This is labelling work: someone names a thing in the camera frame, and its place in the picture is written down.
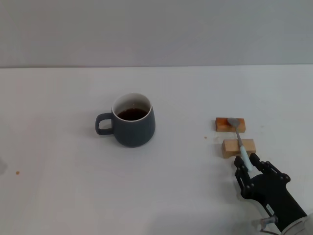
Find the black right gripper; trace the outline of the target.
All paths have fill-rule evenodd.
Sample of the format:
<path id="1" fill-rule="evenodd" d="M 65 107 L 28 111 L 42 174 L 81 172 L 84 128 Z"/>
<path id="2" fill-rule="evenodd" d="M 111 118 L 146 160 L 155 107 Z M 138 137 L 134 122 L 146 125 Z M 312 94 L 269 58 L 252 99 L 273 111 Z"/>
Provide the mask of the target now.
<path id="1" fill-rule="evenodd" d="M 235 177 L 242 197 L 257 201 L 269 216 L 277 217 L 275 225 L 279 231 L 283 231 L 294 221 L 306 217 L 307 214 L 286 188 L 286 184 L 291 181 L 290 177 L 279 171 L 271 162 L 261 161 L 256 153 L 251 153 L 249 159 L 252 165 L 264 175 L 250 178 L 244 161 L 240 156 L 236 156 Z"/>

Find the spoon with light blue handle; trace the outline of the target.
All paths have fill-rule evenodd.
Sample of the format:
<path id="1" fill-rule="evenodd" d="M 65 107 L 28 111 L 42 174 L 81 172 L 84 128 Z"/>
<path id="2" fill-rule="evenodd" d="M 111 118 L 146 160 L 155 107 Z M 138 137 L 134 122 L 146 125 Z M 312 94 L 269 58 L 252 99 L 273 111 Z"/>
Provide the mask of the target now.
<path id="1" fill-rule="evenodd" d="M 241 156 L 242 156 L 242 159 L 244 161 L 244 164 L 248 170 L 248 172 L 251 172 L 253 170 L 253 166 L 252 166 L 252 163 L 249 159 L 249 156 L 247 154 L 247 151 L 243 145 L 243 142 L 242 142 L 242 139 L 240 137 L 240 134 L 239 134 L 239 125 L 240 125 L 240 122 L 237 118 L 227 118 L 227 122 L 235 128 L 235 132 L 236 132 L 236 135 L 237 135 L 237 139 L 238 139 L 238 144 L 239 144 L 239 148 L 240 148 L 240 153 L 241 153 Z"/>

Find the dark grey ceramic cup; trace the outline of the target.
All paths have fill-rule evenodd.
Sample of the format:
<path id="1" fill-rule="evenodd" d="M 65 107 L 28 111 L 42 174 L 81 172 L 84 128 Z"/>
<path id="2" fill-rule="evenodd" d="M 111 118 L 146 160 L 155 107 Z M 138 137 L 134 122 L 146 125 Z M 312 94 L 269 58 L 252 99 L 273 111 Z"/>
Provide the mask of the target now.
<path id="1" fill-rule="evenodd" d="M 117 115 L 130 108 L 140 108 L 148 114 L 136 121 L 125 121 Z M 95 120 L 95 131 L 100 136 L 114 135 L 126 147 L 139 147 L 146 144 L 156 129 L 155 114 L 150 100 L 139 93 L 125 94 L 112 105 L 109 113 L 99 114 Z"/>

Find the plain notched wooden block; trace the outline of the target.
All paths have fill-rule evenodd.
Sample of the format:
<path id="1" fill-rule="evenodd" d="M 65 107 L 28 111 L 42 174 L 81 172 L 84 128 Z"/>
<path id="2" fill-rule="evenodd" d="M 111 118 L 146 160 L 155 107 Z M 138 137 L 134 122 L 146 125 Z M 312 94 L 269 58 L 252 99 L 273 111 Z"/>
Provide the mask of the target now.
<path id="1" fill-rule="evenodd" d="M 251 153 L 256 153 L 256 146 L 253 139 L 242 139 L 242 142 L 249 156 Z M 225 159 L 241 156 L 238 140 L 225 139 L 222 143 L 222 155 Z"/>

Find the orange stained wooden block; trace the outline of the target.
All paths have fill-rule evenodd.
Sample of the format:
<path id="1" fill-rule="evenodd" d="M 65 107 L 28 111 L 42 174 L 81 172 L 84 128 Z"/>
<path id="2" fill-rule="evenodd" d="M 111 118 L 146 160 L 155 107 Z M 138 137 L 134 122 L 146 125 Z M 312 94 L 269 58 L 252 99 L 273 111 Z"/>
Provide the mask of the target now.
<path id="1" fill-rule="evenodd" d="M 238 118 L 239 126 L 238 126 L 238 132 L 244 133 L 246 131 L 246 124 L 245 120 L 243 118 Z M 231 126 L 226 117 L 217 117 L 215 120 L 215 127 L 216 132 L 228 132 L 228 133 L 235 133 L 235 128 Z"/>

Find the dark brown coffee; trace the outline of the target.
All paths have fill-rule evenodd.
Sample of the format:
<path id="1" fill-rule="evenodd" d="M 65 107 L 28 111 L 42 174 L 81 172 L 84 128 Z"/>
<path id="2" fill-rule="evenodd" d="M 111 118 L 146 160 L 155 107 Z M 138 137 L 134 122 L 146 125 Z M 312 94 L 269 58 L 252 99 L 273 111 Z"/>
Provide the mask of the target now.
<path id="1" fill-rule="evenodd" d="M 144 118 L 147 114 L 147 111 L 140 108 L 130 108 L 120 112 L 117 116 L 125 121 L 136 121 Z"/>

